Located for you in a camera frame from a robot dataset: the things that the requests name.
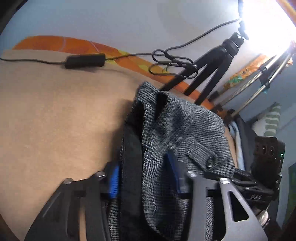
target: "gray knit fabric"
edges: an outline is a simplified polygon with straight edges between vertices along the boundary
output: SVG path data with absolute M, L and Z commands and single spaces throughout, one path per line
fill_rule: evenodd
M 231 176 L 234 162 L 224 136 L 224 125 L 211 111 L 159 91 L 148 82 L 138 89 L 134 106 L 139 103 L 144 108 L 144 214 L 155 232 L 168 240 L 179 240 L 189 201 L 181 200 L 175 193 L 164 166 L 164 154 L 172 149 L 178 161 L 185 162 L 189 170 L 200 174 L 206 169 L 208 158 L 212 157 L 214 165 L 211 170 Z M 206 240 L 211 240 L 213 200 L 210 197 L 207 198 L 206 225 Z
M 108 225 L 112 241 L 119 241 L 119 205 L 118 199 L 113 199 L 108 204 Z

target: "orange stripe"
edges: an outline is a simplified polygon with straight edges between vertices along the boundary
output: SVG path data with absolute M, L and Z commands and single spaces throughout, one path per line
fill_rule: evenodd
M 53 51 L 71 53 L 71 54 L 92 54 L 92 53 L 97 53 L 97 50 L 98 50 L 100 53 L 105 53 L 107 58 L 122 55 L 117 49 L 103 45 L 103 44 L 99 44 L 95 42 L 90 43 L 87 40 L 61 37 L 61 36 L 27 37 L 26 39 L 22 40 L 17 45 L 15 45 L 13 49 L 53 50 Z M 151 63 L 139 57 L 117 59 L 115 60 L 115 62 L 121 67 L 130 69 L 132 71 L 145 75 L 163 84 L 168 83 L 173 78 L 172 76 L 152 75 L 148 71 L 141 69 L 139 65 L 148 67 L 149 65 L 151 65 Z M 153 69 L 153 71 L 156 71 L 156 72 L 161 72 L 161 70 L 162 69 L 159 66 L 156 66 Z M 183 93 L 188 86 L 189 85 L 187 83 L 181 82 L 174 89 Z M 195 90 L 189 95 L 189 97 L 192 99 L 197 99 L 199 95 L 200 95 L 200 92 Z M 202 106 L 204 106 L 207 109 L 213 108 L 213 104 L 210 103 L 208 100 L 205 100 L 202 103 Z

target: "round button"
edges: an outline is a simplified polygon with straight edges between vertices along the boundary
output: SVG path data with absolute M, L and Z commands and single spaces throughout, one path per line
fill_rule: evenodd
M 214 160 L 213 160 L 212 157 L 209 157 L 209 158 L 207 159 L 207 169 L 212 168 L 213 165 L 214 165 Z
M 72 179 L 72 178 L 66 178 L 65 180 L 64 180 L 64 184 L 70 184 L 71 182 L 73 182 L 74 180 Z

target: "metal screw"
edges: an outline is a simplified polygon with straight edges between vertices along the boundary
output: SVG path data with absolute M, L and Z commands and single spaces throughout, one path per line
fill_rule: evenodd
M 228 183 L 230 183 L 230 180 L 229 180 L 229 178 L 222 177 L 219 179 L 219 182 L 222 184 L 228 184 Z
M 193 171 L 188 171 L 187 172 L 191 177 L 197 177 L 196 173 Z
M 96 176 L 97 176 L 97 177 L 104 177 L 104 176 L 105 176 L 105 172 L 103 172 L 103 171 L 98 171 L 98 172 L 96 172 Z
M 72 178 L 66 178 L 65 180 L 64 180 L 64 184 L 70 184 L 71 182 L 73 182 L 74 180 L 72 179 Z

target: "silver metal pole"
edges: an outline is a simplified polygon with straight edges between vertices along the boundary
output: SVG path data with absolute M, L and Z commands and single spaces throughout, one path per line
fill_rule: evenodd
M 266 66 L 265 68 L 268 70 L 271 66 L 273 66 L 273 64 L 278 61 L 278 59 L 281 57 L 282 55 L 276 55 Z M 222 100 L 219 104 L 221 106 L 224 106 L 225 104 L 227 104 L 229 101 L 231 101 L 234 97 L 238 96 L 241 92 L 243 92 L 245 89 L 247 89 L 252 83 L 254 83 L 257 79 L 259 79 L 259 77 L 263 74 L 262 71 L 259 70 L 259 72 L 253 77 L 251 78 L 247 83 L 245 83 L 241 88 L 239 88 L 237 91 L 235 91 L 230 97 L 226 98 L 225 100 Z
M 275 77 L 282 71 L 282 69 L 286 66 L 286 64 L 289 62 L 290 58 L 292 57 L 292 53 L 288 53 L 281 65 L 277 68 L 277 70 L 274 72 L 268 83 L 270 84 Z M 263 92 L 266 89 L 266 85 L 263 85 L 259 90 L 256 91 L 255 94 L 252 95 L 250 99 L 248 99 L 238 110 L 233 112 L 231 114 L 231 117 L 235 117 L 243 108 L 245 108 L 248 104 L 250 104 L 261 92 Z

